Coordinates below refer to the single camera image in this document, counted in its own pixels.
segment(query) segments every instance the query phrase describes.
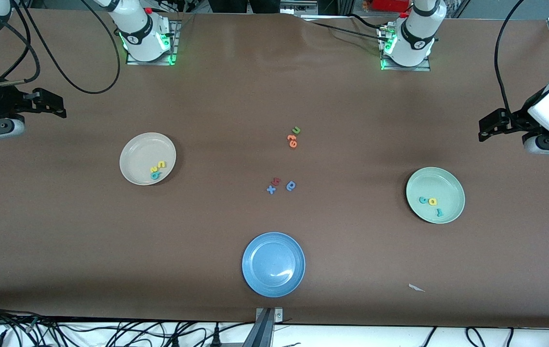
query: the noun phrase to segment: white floor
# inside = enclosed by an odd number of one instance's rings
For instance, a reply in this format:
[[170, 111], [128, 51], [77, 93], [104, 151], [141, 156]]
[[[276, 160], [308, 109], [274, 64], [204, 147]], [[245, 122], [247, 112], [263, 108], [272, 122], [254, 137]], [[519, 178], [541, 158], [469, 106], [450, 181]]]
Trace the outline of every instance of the white floor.
[[[137, 329], [144, 329], [153, 323], [144, 323]], [[221, 328], [232, 323], [222, 323]], [[75, 329], [90, 329], [93, 327], [116, 328], [117, 323], [70, 323]], [[164, 323], [164, 331], [170, 334], [175, 323]], [[252, 325], [243, 325], [221, 333], [223, 343], [243, 342]], [[190, 329], [203, 327], [210, 334], [214, 323], [199, 323]], [[429, 334], [430, 327], [353, 327], [327, 325], [277, 325], [272, 347], [289, 347], [299, 343], [299, 347], [421, 347]], [[508, 329], [478, 329], [487, 347], [505, 347], [508, 339]], [[63, 329], [71, 340], [80, 347], [105, 347], [113, 336], [114, 330], [96, 330], [94, 332], [76, 333]], [[160, 327], [151, 332], [160, 334]], [[136, 333], [125, 334], [116, 346], [124, 346]], [[471, 333], [475, 344], [481, 346], [475, 334]], [[32, 342], [22, 336], [23, 347], [32, 347]], [[154, 346], [162, 344], [162, 339], [149, 337]], [[180, 347], [194, 347], [203, 339], [203, 332], [195, 332], [179, 339]], [[45, 336], [47, 345], [55, 346], [50, 336]], [[142, 340], [131, 344], [132, 347], [149, 347], [148, 341]], [[473, 347], [465, 336], [464, 328], [438, 328], [429, 343], [430, 347]], [[510, 344], [511, 347], [549, 347], [549, 329], [516, 329]], [[18, 340], [12, 330], [6, 334], [3, 347], [19, 347]]]

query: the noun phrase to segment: white plate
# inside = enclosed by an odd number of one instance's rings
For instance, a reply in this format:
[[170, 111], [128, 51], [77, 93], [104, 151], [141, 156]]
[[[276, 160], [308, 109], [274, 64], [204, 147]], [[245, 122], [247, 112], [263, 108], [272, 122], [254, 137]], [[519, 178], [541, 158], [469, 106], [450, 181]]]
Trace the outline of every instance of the white plate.
[[[159, 178], [151, 178], [150, 168], [164, 161], [158, 169]], [[120, 154], [120, 171], [132, 184], [147, 186], [165, 179], [175, 165], [175, 146], [167, 136], [159, 133], [144, 133], [135, 136]]]

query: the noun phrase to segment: plate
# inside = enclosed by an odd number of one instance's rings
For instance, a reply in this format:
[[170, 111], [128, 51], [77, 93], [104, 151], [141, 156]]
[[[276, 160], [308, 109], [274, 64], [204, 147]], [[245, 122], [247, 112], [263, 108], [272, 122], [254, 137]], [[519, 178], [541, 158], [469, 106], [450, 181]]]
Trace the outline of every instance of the plate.
[[257, 294], [280, 298], [298, 288], [305, 276], [305, 254], [288, 235], [261, 234], [244, 251], [242, 274]]
[[[409, 207], [431, 223], [450, 223], [461, 215], [465, 207], [461, 182], [452, 173], [438, 167], [425, 167], [411, 175], [406, 193]], [[431, 198], [437, 205], [431, 206], [428, 201]]]
[[[158, 169], [157, 179], [150, 176], [150, 168], [164, 161]], [[159, 133], [144, 133], [135, 136], [120, 154], [120, 171], [132, 184], [147, 186], [165, 179], [175, 165], [175, 146], [167, 136]]]

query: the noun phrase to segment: red object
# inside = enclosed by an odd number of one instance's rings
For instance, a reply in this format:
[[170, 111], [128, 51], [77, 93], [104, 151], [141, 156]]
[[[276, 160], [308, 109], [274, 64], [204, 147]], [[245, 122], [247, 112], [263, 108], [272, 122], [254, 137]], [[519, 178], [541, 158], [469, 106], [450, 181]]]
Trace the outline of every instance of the red object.
[[371, 7], [378, 11], [403, 13], [409, 7], [409, 0], [373, 0]]

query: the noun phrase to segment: table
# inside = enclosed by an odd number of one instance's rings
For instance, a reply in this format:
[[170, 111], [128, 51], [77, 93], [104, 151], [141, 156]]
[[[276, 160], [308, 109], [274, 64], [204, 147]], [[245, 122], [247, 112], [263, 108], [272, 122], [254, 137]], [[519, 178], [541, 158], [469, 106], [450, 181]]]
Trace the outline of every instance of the table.
[[[111, 81], [114, 53], [91, 13], [33, 13], [76, 83]], [[0, 141], [0, 307], [231, 321], [281, 306], [298, 323], [549, 327], [549, 156], [516, 134], [477, 140], [478, 120], [503, 104], [500, 21], [446, 20], [428, 73], [382, 71], [369, 39], [291, 15], [184, 21], [175, 66], [122, 66], [98, 96], [72, 89], [34, 39], [41, 76], [21, 89], [63, 96], [68, 118], [26, 115], [26, 133]], [[0, 72], [22, 48], [1, 31]], [[545, 23], [509, 24], [500, 64], [520, 107], [549, 81]], [[12, 76], [33, 70], [28, 57]], [[150, 187], [118, 167], [144, 132], [179, 153]], [[465, 189], [450, 224], [407, 207], [406, 180], [426, 166]], [[275, 176], [297, 188], [268, 194]], [[241, 255], [274, 230], [301, 244], [307, 272], [268, 299], [246, 285]]]

